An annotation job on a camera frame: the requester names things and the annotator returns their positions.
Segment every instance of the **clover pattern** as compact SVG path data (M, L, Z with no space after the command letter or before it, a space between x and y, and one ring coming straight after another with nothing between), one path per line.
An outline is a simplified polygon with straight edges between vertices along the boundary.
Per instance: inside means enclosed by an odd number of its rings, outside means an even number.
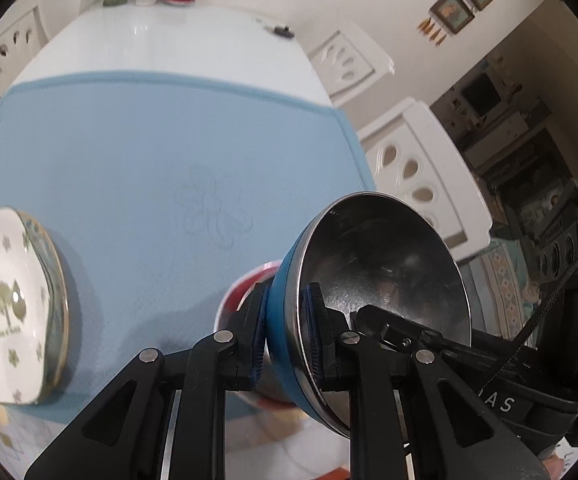
M9 349L9 362L11 363L11 365L13 366L13 368L16 368L18 366L18 363L20 362L20 358L18 357L18 352L16 352L14 349Z
M242 207L242 190L229 176L216 178L209 168L194 166L188 180L178 188L176 200L189 234L206 231L221 249L253 228L253 219Z

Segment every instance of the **white chair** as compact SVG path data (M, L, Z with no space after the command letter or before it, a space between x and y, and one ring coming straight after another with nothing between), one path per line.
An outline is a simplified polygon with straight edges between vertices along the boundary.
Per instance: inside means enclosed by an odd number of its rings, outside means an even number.
M489 245L491 214L460 153L428 106L407 98L358 136L378 191L418 211L456 261Z
M314 20L296 38L336 108L394 72L393 60L355 23Z
M0 97L49 42L40 0L17 0L0 19Z

